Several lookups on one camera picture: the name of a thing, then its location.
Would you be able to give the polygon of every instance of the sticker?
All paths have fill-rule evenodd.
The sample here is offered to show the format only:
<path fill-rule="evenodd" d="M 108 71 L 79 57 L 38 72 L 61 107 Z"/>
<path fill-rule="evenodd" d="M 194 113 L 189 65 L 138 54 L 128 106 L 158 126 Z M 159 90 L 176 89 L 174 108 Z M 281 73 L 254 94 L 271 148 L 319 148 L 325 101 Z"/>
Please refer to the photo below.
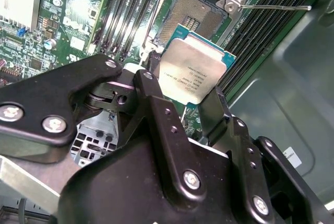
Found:
<path fill-rule="evenodd" d="M 71 43 L 70 43 L 69 46 L 71 48 L 75 48 L 75 49 L 78 49 L 78 50 L 82 51 L 84 49 L 85 42 L 81 39 L 78 39 L 77 37 L 72 37 L 71 38 Z"/>
<path fill-rule="evenodd" d="M 295 151 L 292 149 L 292 147 L 288 147 L 284 152 L 284 156 L 288 159 L 288 161 L 291 163 L 291 165 L 294 168 L 297 168 L 302 164 L 302 161 L 300 158 L 297 156 Z"/>

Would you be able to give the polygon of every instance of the small hole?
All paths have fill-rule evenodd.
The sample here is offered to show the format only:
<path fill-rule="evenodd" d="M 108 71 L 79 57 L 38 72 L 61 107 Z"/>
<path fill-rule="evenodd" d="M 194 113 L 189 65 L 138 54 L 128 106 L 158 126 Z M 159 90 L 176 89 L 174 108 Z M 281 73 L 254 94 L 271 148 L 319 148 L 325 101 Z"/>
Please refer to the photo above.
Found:
<path fill-rule="evenodd" d="M 102 131 L 97 131 L 96 132 L 96 137 L 97 138 L 101 138 L 101 137 L 103 137 L 103 135 L 104 135 L 104 133 Z"/>
<path fill-rule="evenodd" d="M 177 128 L 175 126 L 172 126 L 171 132 L 173 134 L 176 134 L 177 133 Z"/>
<path fill-rule="evenodd" d="M 251 162 L 251 163 L 250 163 L 250 166 L 251 166 L 253 169 L 256 169 L 256 165 L 255 165 L 254 162 Z"/>
<path fill-rule="evenodd" d="M 80 156 L 83 157 L 83 158 L 88 158 L 89 152 L 83 150 L 83 151 L 81 151 Z"/>
<path fill-rule="evenodd" d="M 83 142 L 81 142 L 79 140 L 76 140 L 73 145 L 76 146 L 76 147 L 81 147 L 82 143 Z"/>
<path fill-rule="evenodd" d="M 74 151 L 74 152 L 77 152 L 77 151 L 79 151 L 80 149 L 77 148 L 77 147 L 72 147 L 71 150 Z"/>
<path fill-rule="evenodd" d="M 125 95 L 120 95 L 117 98 L 117 103 L 118 103 L 118 105 L 124 105 L 126 100 L 127 100 L 127 97 Z"/>
<path fill-rule="evenodd" d="M 116 145 L 115 144 L 109 144 L 109 149 L 111 149 L 112 151 L 114 151 L 116 149 Z"/>
<path fill-rule="evenodd" d="M 113 141 L 113 136 L 112 135 L 107 135 L 107 137 L 105 138 L 106 142 L 112 142 Z"/>
<path fill-rule="evenodd" d="M 78 136 L 77 136 L 78 139 L 82 139 L 82 140 L 85 140 L 86 136 L 85 134 L 81 134 L 79 133 Z"/>
<path fill-rule="evenodd" d="M 100 151 L 100 147 L 92 145 L 92 144 L 88 144 L 87 148 L 90 150 L 96 151 L 96 152 Z"/>

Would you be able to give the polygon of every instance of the electronic component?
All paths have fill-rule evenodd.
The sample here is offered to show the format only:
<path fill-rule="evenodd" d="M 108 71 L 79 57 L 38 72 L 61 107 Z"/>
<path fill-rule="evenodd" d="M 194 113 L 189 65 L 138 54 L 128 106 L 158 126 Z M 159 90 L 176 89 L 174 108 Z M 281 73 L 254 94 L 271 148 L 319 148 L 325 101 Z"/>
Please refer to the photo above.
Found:
<path fill-rule="evenodd" d="M 58 26 L 59 26 L 59 23 L 57 21 L 53 21 L 52 22 L 52 28 L 57 30 L 58 29 Z"/>
<path fill-rule="evenodd" d="M 6 65 L 5 67 L 1 68 L 0 70 L 0 79 L 4 79 L 7 82 L 17 82 L 21 80 L 22 75 L 22 67 L 13 65 Z"/>
<path fill-rule="evenodd" d="M 206 39 L 217 31 L 227 13 L 210 0 L 174 0 L 155 42 L 166 45 L 178 24 Z"/>
<path fill-rule="evenodd" d="M 39 7 L 40 0 L 0 0 L 0 21 L 34 30 L 37 27 Z"/>
<path fill-rule="evenodd" d="M 30 61 L 30 67 L 35 70 L 40 71 L 42 68 L 42 62 L 39 60 L 36 60 L 35 58 L 32 58 Z"/>
<path fill-rule="evenodd" d="M 1 70 L 1 68 L 5 67 L 6 64 L 7 64 L 7 61 L 6 61 L 6 60 L 4 60 L 3 58 L 0 59 L 0 70 Z"/>
<path fill-rule="evenodd" d="M 48 39 L 44 42 L 44 48 L 47 50 L 52 50 L 56 47 L 57 42 L 54 39 Z"/>
<path fill-rule="evenodd" d="M 63 1 L 62 0 L 52 0 L 52 4 L 54 4 L 55 6 L 62 6 Z"/>
<path fill-rule="evenodd" d="M 89 18 L 96 19 L 98 12 L 96 10 L 90 10 L 89 11 Z"/>
<path fill-rule="evenodd" d="M 17 30 L 17 33 L 16 33 L 16 35 L 18 36 L 18 37 L 22 37 L 23 35 L 25 35 L 26 34 L 26 28 L 25 27 L 23 27 L 23 28 L 20 28 L 19 30 Z"/>
<path fill-rule="evenodd" d="M 47 38 L 47 39 L 51 39 L 53 38 L 53 31 L 52 30 L 46 30 L 44 32 L 44 36 Z"/>
<path fill-rule="evenodd" d="M 233 61 L 233 55 L 179 25 L 157 71 L 161 90 L 184 105 L 198 104 Z"/>
<path fill-rule="evenodd" d="M 47 26 L 47 27 L 52 27 L 52 25 L 53 25 L 53 21 L 50 20 L 50 19 L 48 19 L 48 20 L 46 21 L 46 26 Z"/>

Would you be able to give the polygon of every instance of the dimm slot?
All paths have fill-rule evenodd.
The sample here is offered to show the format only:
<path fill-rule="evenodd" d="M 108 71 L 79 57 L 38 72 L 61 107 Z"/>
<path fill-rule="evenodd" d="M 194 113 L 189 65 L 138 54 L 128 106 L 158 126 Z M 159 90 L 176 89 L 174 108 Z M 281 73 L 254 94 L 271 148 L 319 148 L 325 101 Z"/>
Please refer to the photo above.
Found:
<path fill-rule="evenodd" d="M 260 0 L 259 4 L 302 5 L 306 0 Z M 264 53 L 275 37 L 288 24 L 296 12 L 278 10 L 255 10 L 236 32 L 226 50 L 238 59 L 219 82 L 228 93 L 248 68 Z"/>
<path fill-rule="evenodd" d="M 134 26 L 132 27 L 131 33 L 129 35 L 129 37 L 127 38 L 125 44 L 124 44 L 124 49 L 122 51 L 122 58 L 125 58 L 125 56 L 128 54 L 128 52 L 130 51 L 130 47 L 133 43 L 133 40 L 135 38 L 135 34 L 136 31 L 138 30 L 142 20 L 145 17 L 145 14 L 150 6 L 152 0 L 145 0 L 144 5 L 142 7 L 142 10 L 140 11 L 139 16 L 136 18 L 135 22 L 134 22 Z"/>
<path fill-rule="evenodd" d="M 296 3 L 294 3 L 293 5 L 301 5 L 305 2 L 306 0 L 298 0 Z M 233 86 L 235 86 L 237 84 L 237 82 L 240 80 L 240 78 L 247 72 L 248 68 L 250 68 L 255 62 L 256 60 L 264 53 L 264 51 L 266 50 L 266 48 L 271 44 L 271 42 L 275 39 L 275 37 L 279 34 L 279 32 L 281 31 L 280 27 L 285 27 L 289 21 L 292 19 L 292 17 L 296 14 L 297 12 L 294 11 L 292 13 L 288 13 L 286 16 L 281 16 L 281 20 L 278 20 L 276 25 L 279 24 L 279 27 L 271 27 L 273 28 L 272 32 L 270 34 L 267 34 L 267 36 L 262 39 L 262 41 L 258 44 L 258 48 L 257 49 L 253 49 L 252 53 L 249 53 L 249 58 L 244 61 L 244 62 L 240 62 L 240 65 L 238 67 L 238 69 L 231 73 L 229 75 L 228 78 L 226 78 L 226 80 L 228 79 L 230 82 L 227 82 L 224 86 L 224 92 L 227 94 L 229 93 Z"/>
<path fill-rule="evenodd" d="M 131 23 L 131 20 L 134 16 L 135 11 L 137 10 L 138 6 L 140 5 L 141 0 L 134 0 L 131 4 L 131 7 L 129 9 L 129 12 L 127 13 L 126 19 L 124 23 L 122 24 L 122 27 L 120 29 L 120 32 L 115 40 L 115 44 L 113 45 L 112 49 L 119 50 L 120 44 L 123 41 L 123 38 L 128 30 L 128 27 Z"/>

